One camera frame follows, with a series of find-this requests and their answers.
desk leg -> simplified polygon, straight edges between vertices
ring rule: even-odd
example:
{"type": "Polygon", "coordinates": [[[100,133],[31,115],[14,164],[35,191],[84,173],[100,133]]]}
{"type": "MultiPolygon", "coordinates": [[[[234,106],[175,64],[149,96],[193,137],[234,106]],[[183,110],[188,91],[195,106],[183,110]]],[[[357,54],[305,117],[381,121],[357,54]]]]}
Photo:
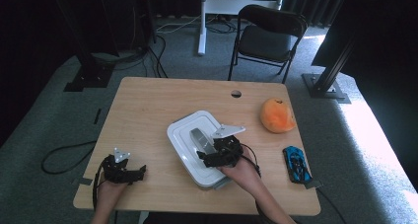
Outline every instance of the desk leg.
{"type": "Polygon", "coordinates": [[[199,38],[199,49],[198,54],[204,55],[206,49],[206,0],[202,0],[201,14],[200,14],[200,38],[199,38]]]}

blue toy car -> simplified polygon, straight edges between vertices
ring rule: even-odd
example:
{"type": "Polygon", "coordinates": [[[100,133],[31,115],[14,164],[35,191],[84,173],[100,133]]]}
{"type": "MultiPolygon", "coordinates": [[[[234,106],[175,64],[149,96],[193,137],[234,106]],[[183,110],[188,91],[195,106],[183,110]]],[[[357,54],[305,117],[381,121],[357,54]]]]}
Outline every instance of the blue toy car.
{"type": "Polygon", "coordinates": [[[305,163],[304,152],[297,147],[289,146],[283,149],[283,155],[285,156],[290,181],[297,184],[309,183],[312,177],[305,163]]]}

human arm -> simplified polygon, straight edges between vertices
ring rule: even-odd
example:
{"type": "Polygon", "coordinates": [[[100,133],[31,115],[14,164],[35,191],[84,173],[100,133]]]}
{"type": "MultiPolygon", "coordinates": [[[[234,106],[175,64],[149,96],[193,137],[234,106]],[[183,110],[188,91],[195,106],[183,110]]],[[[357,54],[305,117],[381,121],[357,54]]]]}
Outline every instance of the human arm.
{"type": "Polygon", "coordinates": [[[92,224],[107,224],[111,212],[119,201],[128,183],[115,184],[104,181],[98,187],[98,203],[92,224]]]}
{"type": "MultiPolygon", "coordinates": [[[[248,149],[246,147],[243,149],[243,155],[250,159],[248,149]]],[[[251,194],[258,207],[270,220],[279,224],[295,223],[265,186],[252,163],[246,159],[240,159],[233,168],[219,167],[218,169],[251,194]]]]}

white desk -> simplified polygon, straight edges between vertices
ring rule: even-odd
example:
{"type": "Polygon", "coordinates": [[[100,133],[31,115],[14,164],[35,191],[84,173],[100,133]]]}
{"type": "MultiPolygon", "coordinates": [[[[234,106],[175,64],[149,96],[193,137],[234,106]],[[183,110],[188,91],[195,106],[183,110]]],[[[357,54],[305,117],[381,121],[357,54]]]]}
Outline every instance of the white desk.
{"type": "Polygon", "coordinates": [[[280,9],[283,0],[202,0],[202,14],[198,54],[206,51],[206,14],[237,15],[240,9],[249,4],[256,4],[272,9],[280,9]]]}

chair leg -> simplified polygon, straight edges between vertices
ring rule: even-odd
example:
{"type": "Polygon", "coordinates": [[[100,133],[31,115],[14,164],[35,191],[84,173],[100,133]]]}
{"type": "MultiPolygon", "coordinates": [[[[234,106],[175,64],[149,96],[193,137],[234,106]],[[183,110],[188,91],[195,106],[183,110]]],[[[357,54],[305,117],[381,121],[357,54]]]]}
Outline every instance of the chair leg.
{"type": "Polygon", "coordinates": [[[277,72],[277,75],[280,75],[282,72],[283,72],[283,69],[286,67],[286,65],[287,65],[287,63],[288,63],[289,61],[286,61],[286,62],[284,62],[283,64],[282,64],[282,67],[280,67],[280,70],[279,70],[279,72],[277,72]]]}
{"type": "Polygon", "coordinates": [[[237,45],[234,45],[233,55],[231,56],[231,65],[230,65],[230,73],[228,74],[228,81],[231,81],[231,77],[233,76],[234,65],[237,65],[237,64],[238,64],[237,45]]]}
{"type": "Polygon", "coordinates": [[[289,73],[290,65],[292,64],[292,59],[293,58],[290,58],[289,61],[287,62],[287,68],[286,68],[286,71],[285,71],[285,75],[283,76],[282,84],[285,84],[285,82],[286,82],[286,78],[287,78],[287,75],[289,73]]]}

